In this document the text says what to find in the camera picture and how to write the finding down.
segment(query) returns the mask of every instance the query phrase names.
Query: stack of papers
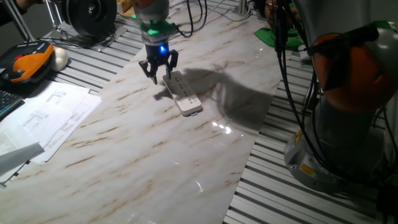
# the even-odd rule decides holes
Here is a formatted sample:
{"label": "stack of papers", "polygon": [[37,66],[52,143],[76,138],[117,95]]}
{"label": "stack of papers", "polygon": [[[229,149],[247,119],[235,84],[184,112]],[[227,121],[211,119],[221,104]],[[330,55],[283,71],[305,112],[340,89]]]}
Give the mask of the stack of papers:
{"label": "stack of papers", "polygon": [[[101,97],[89,94],[89,90],[58,82],[43,83],[34,97],[0,122],[0,156],[38,142],[44,152],[30,161],[38,165],[47,162],[101,103]],[[18,168],[0,176],[0,182]]]}

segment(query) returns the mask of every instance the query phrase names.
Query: keyboard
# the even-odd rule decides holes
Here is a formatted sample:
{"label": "keyboard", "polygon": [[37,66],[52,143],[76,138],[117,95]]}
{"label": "keyboard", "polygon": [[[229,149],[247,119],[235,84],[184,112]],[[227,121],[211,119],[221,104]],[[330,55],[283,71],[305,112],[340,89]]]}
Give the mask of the keyboard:
{"label": "keyboard", "polygon": [[24,101],[18,95],[0,90],[0,120],[22,105]]}

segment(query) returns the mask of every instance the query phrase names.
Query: white power strip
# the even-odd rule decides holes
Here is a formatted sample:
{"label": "white power strip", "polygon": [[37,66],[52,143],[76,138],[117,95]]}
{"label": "white power strip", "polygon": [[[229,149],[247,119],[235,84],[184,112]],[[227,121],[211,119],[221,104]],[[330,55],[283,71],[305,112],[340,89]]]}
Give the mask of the white power strip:
{"label": "white power strip", "polygon": [[169,80],[168,76],[164,75],[163,81],[181,114],[184,116],[196,115],[198,111],[202,110],[199,98],[180,71],[172,72],[171,77],[172,79]]}

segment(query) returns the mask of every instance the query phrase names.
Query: marble surface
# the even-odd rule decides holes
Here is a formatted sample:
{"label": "marble surface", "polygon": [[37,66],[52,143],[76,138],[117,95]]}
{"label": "marble surface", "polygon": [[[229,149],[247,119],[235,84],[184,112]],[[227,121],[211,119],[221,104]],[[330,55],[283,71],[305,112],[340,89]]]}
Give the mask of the marble surface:
{"label": "marble surface", "polygon": [[48,164],[0,190],[0,223],[222,223],[280,81],[261,27],[222,17],[170,41],[203,104],[191,117],[146,78],[141,50]]}

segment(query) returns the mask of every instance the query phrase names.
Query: blue led light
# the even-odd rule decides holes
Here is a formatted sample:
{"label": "blue led light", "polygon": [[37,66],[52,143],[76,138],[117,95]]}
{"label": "blue led light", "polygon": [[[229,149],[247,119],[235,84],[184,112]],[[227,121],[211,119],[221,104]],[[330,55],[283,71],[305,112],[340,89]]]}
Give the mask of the blue led light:
{"label": "blue led light", "polygon": [[166,53],[166,51],[167,51],[167,49],[166,49],[165,47],[160,46],[160,52],[161,52],[162,54]]}

